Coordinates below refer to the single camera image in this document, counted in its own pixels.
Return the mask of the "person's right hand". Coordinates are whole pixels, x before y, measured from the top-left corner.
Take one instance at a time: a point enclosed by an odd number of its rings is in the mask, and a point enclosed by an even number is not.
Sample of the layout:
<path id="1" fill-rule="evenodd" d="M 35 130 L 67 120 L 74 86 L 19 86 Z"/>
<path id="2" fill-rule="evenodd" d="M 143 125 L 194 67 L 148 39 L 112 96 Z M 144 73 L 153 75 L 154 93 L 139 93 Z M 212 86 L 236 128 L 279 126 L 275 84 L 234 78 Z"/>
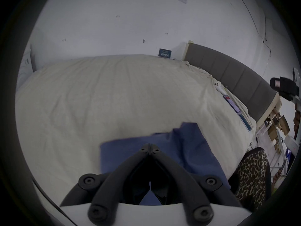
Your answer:
<path id="1" fill-rule="evenodd" d="M 295 112 L 295 117 L 293 119 L 293 122 L 294 122 L 294 132 L 295 132 L 295 135 L 294 135 L 294 139 L 296 139 L 297 135 L 298 135 L 298 130 L 299 130 L 299 125 L 300 125 L 300 118 L 301 118 L 301 115 L 300 115 L 300 111 L 296 111 Z"/>

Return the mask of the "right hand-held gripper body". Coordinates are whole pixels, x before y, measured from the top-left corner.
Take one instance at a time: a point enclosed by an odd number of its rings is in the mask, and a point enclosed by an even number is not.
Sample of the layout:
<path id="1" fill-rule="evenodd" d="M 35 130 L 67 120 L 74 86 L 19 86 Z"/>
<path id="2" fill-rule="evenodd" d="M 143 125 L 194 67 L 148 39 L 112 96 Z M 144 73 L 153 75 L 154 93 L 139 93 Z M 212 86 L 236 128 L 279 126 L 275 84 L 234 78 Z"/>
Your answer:
<path id="1" fill-rule="evenodd" d="M 297 111 L 301 112 L 301 79 L 299 76 L 299 71 L 294 68 L 293 69 L 293 80 L 289 80 L 288 87 L 288 100 L 297 104 Z M 290 151 L 298 151 L 301 140 L 301 125 L 299 122 L 299 127 L 297 133 L 295 133 L 295 137 L 291 137 L 287 135 L 285 137 L 284 143 Z"/>

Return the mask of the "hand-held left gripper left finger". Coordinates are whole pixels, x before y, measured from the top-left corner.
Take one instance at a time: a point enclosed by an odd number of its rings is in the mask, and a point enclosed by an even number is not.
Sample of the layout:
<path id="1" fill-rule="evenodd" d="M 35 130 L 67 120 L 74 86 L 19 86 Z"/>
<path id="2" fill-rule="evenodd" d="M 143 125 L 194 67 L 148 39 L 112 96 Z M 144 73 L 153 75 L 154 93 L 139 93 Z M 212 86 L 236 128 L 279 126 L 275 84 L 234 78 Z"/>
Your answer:
<path id="1" fill-rule="evenodd" d="M 150 190 L 150 179 L 134 174 L 148 161 L 151 144 L 145 144 L 110 173 L 85 174 L 65 196 L 61 207 L 91 203 L 87 215 L 94 225 L 113 225 L 120 202 L 139 205 Z"/>

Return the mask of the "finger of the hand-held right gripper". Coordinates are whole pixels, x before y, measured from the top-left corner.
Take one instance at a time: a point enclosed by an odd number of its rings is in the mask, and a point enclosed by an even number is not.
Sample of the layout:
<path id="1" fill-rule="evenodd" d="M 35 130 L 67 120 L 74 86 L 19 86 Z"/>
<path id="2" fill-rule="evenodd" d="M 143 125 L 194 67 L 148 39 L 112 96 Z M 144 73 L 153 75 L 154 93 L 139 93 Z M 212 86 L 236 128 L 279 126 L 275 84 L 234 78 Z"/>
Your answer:
<path id="1" fill-rule="evenodd" d="M 294 81 L 285 78 L 271 78 L 270 87 L 288 101 L 292 101 L 297 96 L 297 85 Z"/>

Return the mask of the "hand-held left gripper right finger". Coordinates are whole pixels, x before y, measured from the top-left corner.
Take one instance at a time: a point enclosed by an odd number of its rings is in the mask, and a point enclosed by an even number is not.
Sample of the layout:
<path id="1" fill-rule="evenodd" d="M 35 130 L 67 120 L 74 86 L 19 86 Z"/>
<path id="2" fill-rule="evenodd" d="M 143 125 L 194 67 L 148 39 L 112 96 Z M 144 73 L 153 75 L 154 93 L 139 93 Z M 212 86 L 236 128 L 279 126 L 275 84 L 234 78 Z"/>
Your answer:
<path id="1" fill-rule="evenodd" d="M 209 224 L 215 216 L 211 203 L 242 208 L 239 200 L 219 177 L 187 172 L 154 144 L 150 145 L 150 155 L 176 184 L 188 224 Z"/>

